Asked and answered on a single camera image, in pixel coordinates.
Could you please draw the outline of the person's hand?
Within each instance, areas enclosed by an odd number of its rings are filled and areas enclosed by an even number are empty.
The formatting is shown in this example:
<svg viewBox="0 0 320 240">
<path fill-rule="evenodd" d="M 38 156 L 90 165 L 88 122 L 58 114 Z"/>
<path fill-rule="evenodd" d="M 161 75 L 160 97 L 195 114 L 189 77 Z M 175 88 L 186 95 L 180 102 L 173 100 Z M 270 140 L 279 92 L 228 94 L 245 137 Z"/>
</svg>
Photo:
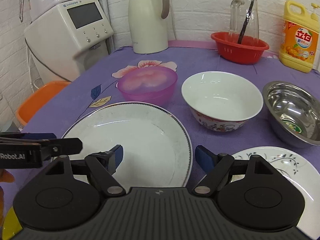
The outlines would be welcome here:
<svg viewBox="0 0 320 240">
<path fill-rule="evenodd" d="M 13 183 L 15 181 L 14 176 L 5 169 L 1 169 L 0 182 L 1 183 Z M 4 190 L 0 187 L 0 223 L 1 226 L 4 222 Z"/>
</svg>

